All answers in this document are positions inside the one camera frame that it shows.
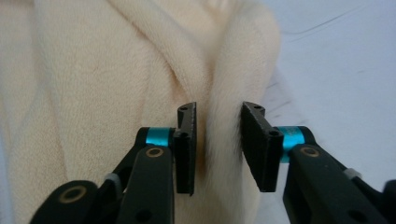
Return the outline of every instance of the white background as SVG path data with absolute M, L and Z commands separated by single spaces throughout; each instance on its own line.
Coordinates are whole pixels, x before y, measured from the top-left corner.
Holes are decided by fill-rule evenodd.
M 262 104 L 277 125 L 305 125 L 318 143 L 377 190 L 396 179 L 396 2 L 262 0 L 282 46 Z M 262 194 L 256 223 L 289 223 L 277 193 Z

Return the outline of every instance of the white table surface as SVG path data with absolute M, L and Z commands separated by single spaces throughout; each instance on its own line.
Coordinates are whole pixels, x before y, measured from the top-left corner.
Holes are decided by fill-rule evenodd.
M 377 190 L 396 179 L 396 2 L 262 0 L 282 47 L 262 104 L 274 126 L 305 125 Z M 282 194 L 262 194 L 256 223 L 289 223 Z

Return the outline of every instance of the soft towel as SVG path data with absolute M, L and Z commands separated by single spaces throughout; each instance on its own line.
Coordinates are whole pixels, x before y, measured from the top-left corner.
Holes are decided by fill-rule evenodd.
M 252 223 L 259 191 L 239 146 L 279 34 L 260 3 L 37 0 L 0 3 L 0 127 L 16 223 L 58 186 L 100 185 L 142 126 L 175 127 L 197 102 L 195 193 L 177 223 Z

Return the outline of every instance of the metal screw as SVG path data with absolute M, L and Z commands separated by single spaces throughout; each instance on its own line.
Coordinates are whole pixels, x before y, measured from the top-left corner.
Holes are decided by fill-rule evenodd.
M 151 158 L 161 157 L 163 150 L 158 147 L 153 147 L 146 151 L 146 155 Z

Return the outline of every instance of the white fleece blanket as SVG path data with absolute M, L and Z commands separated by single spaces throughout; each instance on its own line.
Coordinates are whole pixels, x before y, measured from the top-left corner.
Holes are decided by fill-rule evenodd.
M 11 219 L 29 222 L 65 182 L 100 185 L 140 127 L 175 127 L 177 107 L 195 101 L 195 194 L 176 195 L 176 224 L 252 223 L 259 192 L 238 116 L 243 101 L 262 98 L 278 48 L 274 18 L 255 2 L 1 1 Z

